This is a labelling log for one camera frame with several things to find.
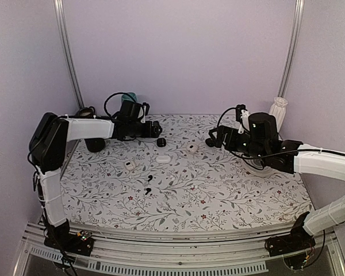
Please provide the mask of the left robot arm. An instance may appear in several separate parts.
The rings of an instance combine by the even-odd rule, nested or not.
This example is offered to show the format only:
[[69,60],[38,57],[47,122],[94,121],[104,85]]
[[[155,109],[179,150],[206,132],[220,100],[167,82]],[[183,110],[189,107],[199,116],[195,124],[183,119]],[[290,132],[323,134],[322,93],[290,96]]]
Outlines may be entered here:
[[67,143],[75,140],[157,138],[162,132],[158,121],[145,119],[147,103],[124,100],[113,115],[96,116],[82,112],[78,116],[45,113],[29,143],[29,163],[35,168],[40,185],[40,200],[48,223],[59,227],[67,223],[60,189],[61,170]]

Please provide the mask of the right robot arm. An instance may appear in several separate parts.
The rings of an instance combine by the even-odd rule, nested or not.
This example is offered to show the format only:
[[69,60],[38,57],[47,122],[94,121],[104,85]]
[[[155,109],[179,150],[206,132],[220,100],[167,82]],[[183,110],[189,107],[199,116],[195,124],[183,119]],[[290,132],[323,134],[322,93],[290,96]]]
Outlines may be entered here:
[[[263,167],[293,174],[313,174],[345,181],[345,152],[314,147],[296,140],[281,140],[276,118],[259,112],[237,112],[240,128],[217,124],[209,131],[212,145],[242,160],[257,160]],[[299,250],[313,236],[345,222],[345,195],[325,207],[300,216],[286,238],[286,246]]]

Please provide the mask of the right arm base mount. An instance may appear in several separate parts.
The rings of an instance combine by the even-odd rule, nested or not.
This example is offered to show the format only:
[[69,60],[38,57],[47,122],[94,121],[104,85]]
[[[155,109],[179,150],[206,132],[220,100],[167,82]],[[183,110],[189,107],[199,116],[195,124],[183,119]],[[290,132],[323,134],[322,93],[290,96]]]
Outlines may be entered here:
[[305,230],[291,230],[287,235],[271,236],[264,242],[265,249],[270,256],[278,256],[305,250],[316,245],[313,236],[309,235]]

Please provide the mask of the black earbud charging case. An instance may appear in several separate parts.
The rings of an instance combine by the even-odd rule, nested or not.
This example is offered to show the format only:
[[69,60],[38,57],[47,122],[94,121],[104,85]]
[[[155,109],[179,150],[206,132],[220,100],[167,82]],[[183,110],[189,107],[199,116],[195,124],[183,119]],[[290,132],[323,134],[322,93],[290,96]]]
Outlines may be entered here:
[[158,147],[165,147],[166,144],[167,144],[166,139],[163,138],[163,137],[158,138],[157,141],[156,141],[156,145]]

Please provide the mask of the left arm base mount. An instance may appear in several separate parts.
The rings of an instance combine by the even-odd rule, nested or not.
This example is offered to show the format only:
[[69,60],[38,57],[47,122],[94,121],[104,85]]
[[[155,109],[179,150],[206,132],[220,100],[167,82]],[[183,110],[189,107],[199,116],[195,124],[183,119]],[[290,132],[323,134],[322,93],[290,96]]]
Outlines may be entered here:
[[77,234],[68,232],[48,232],[44,245],[54,249],[63,250],[66,253],[90,256],[94,247],[94,242],[95,240],[92,237],[84,239]]

